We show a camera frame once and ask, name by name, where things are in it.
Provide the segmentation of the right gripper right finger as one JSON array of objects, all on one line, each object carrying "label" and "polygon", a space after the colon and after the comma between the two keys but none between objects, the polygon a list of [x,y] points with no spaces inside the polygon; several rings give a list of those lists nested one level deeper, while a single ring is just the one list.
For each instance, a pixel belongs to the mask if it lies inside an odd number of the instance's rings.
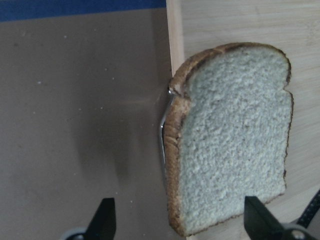
[{"label": "right gripper right finger", "polygon": [[307,228],[296,223],[281,223],[256,196],[246,196],[244,229],[251,240],[318,240]]}]

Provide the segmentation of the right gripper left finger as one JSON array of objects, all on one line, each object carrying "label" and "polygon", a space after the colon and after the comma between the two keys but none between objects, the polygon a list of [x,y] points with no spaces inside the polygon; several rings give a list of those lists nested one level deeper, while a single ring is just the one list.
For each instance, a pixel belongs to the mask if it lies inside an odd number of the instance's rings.
[{"label": "right gripper left finger", "polygon": [[113,240],[116,229],[115,199],[103,198],[84,233],[84,239]]}]

